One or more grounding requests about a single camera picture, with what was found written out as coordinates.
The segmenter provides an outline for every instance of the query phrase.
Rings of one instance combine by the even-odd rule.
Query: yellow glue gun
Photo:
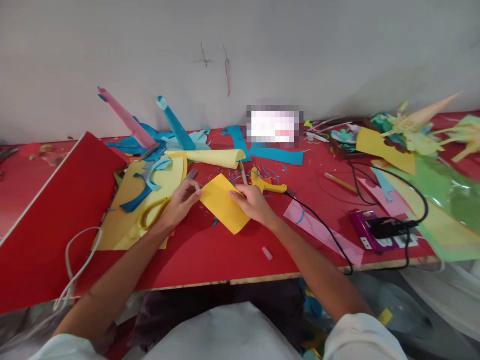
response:
[[[265,182],[261,177],[260,177],[260,174],[259,174],[259,171],[256,167],[254,167],[252,170],[251,170],[251,184],[252,185],[257,185],[261,192],[263,193],[264,190],[267,190],[267,191],[271,191],[273,193],[279,193],[279,194],[283,194],[285,192],[287,192],[287,185],[272,185],[272,184],[269,184],[268,182]]]

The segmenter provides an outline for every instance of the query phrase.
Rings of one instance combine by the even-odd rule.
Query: forearm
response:
[[[346,314],[373,315],[345,275],[282,219],[275,219],[267,227],[288,251],[310,290],[335,322]]]
[[[142,237],[81,297],[53,336],[71,334],[89,340],[102,336],[122,313],[170,231],[170,228],[160,227]]]

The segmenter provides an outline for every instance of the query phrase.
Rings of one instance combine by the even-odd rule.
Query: pink paper strip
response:
[[[386,213],[392,218],[408,213],[414,214],[410,206],[405,202],[404,198],[398,193],[398,191],[390,191],[390,197],[393,200],[388,201],[384,190],[381,187],[368,186],[366,179],[359,178],[358,181],[370,192],[374,198],[378,200],[381,206],[385,209]]]
[[[302,218],[303,213],[304,210],[302,206],[295,200],[292,200],[283,216],[296,224]],[[298,226],[323,244],[327,245],[330,249],[339,254],[341,257],[345,258],[327,228],[316,218],[306,213],[305,217],[298,224]],[[362,260],[364,258],[365,251],[353,244],[352,242],[348,241],[346,238],[344,238],[342,235],[335,232],[334,230],[332,230],[331,232],[335,235],[338,243],[343,248],[343,251],[348,256],[351,263],[358,268],[362,266]]]

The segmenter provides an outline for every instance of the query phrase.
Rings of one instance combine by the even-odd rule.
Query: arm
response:
[[[278,217],[258,186],[237,185],[230,196],[252,219],[266,226],[290,254],[302,277],[320,304],[335,322],[346,314],[372,311],[355,286],[313,246]]]
[[[53,336],[70,334],[90,341],[100,338],[122,313],[166,237],[187,216],[201,195],[200,184],[185,179],[173,193],[160,220],[81,297]]]

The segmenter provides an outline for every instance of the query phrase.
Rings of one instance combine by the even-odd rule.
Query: pencil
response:
[[[356,188],[354,188],[353,186],[347,184],[345,181],[342,181],[342,180],[340,180],[340,179],[337,179],[335,176],[330,175],[330,174],[327,173],[327,172],[325,173],[325,177],[326,177],[327,179],[333,180],[333,181],[336,182],[338,185],[343,186],[345,189],[350,190],[352,193],[355,193],[355,194],[357,194],[357,195],[359,194],[359,192],[357,191]]]

